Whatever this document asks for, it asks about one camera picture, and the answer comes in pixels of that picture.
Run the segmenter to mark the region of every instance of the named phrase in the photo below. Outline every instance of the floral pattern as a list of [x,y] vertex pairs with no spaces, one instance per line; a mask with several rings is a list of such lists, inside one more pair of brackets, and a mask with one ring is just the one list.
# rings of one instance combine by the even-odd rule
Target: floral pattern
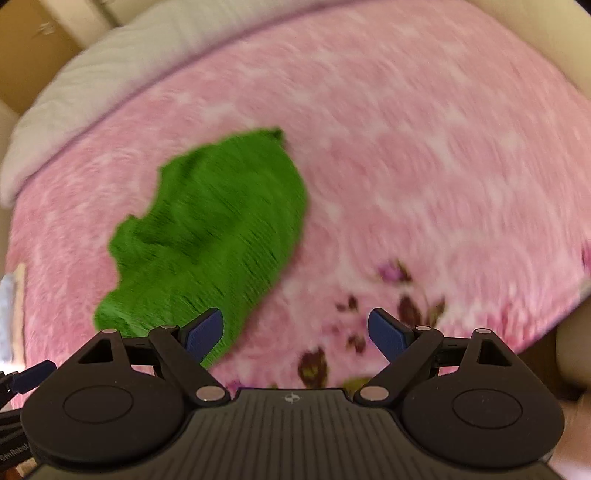
[[94,334],[118,279],[109,238],[147,211],[161,165],[276,125],[310,206],[292,263],[211,369],[231,389],[372,377],[374,307],[446,335],[489,326],[520,350],[578,301],[591,103],[464,0],[360,2],[183,65],[27,183],[7,258],[27,265],[27,364]]

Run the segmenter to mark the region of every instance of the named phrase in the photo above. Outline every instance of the white sheet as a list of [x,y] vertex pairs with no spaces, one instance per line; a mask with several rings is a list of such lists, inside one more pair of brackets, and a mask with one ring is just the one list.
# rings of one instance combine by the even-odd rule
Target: white sheet
[[17,123],[0,172],[0,203],[138,89],[248,30],[346,0],[168,0],[71,60]]

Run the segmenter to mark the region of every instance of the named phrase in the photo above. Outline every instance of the beige cushion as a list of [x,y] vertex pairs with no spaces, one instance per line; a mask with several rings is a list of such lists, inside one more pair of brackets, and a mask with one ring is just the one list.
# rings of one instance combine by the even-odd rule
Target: beige cushion
[[591,99],[591,15],[574,0],[467,0],[559,67]]
[[579,402],[565,402],[564,433],[560,439],[550,466],[567,480],[589,480],[591,478],[591,394],[581,397]]
[[591,389],[591,299],[586,300],[556,332],[556,362],[571,383]]

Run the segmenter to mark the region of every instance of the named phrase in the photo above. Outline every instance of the logo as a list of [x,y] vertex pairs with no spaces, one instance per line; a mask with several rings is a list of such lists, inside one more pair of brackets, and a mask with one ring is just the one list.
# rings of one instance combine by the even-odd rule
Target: logo
[[9,452],[3,453],[0,455],[0,462],[7,462],[12,457],[19,455],[22,452],[26,452],[29,450],[29,444],[23,443],[20,447],[11,448]]
[[301,400],[300,396],[299,396],[299,395],[296,395],[296,394],[295,394],[295,393],[293,393],[293,392],[290,392],[290,393],[289,393],[289,395],[286,395],[286,396],[285,396],[285,397],[283,397],[283,398],[284,398],[284,400],[285,400],[287,403],[291,403],[292,405],[293,405],[294,403],[296,403],[296,402],[299,402],[299,401]]

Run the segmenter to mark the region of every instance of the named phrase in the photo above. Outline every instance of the brown leaf print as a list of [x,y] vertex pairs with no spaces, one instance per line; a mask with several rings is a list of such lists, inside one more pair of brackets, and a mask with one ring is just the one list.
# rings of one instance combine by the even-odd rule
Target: brown leaf print
[[404,265],[400,260],[396,260],[396,264],[398,266],[398,269],[400,270],[401,273],[401,279],[400,279],[400,283],[412,283],[413,278],[410,274],[410,272],[408,271],[408,268],[406,267],[406,265]]
[[360,335],[354,334],[347,338],[347,350],[355,348],[355,352],[358,355],[361,355],[365,351],[366,346],[367,342],[365,338]]
[[446,302],[445,297],[442,297],[435,305],[432,305],[427,310],[427,325],[435,327],[437,321],[445,313]]
[[355,395],[355,392],[357,392],[357,390],[359,390],[361,387],[363,387],[370,380],[371,380],[370,377],[348,378],[347,380],[345,380],[343,382],[343,384],[341,385],[341,388],[345,391],[345,393],[347,394],[347,396],[349,398],[353,398],[353,395]]
[[347,305],[349,306],[349,310],[354,310],[356,312],[359,310],[359,302],[357,301],[357,297],[353,295],[349,295]]
[[423,322],[423,315],[418,309],[417,304],[408,295],[403,295],[398,304],[398,319],[410,328],[421,325]]
[[305,352],[300,358],[298,375],[306,388],[324,388],[329,376],[326,355],[320,347],[315,352]]

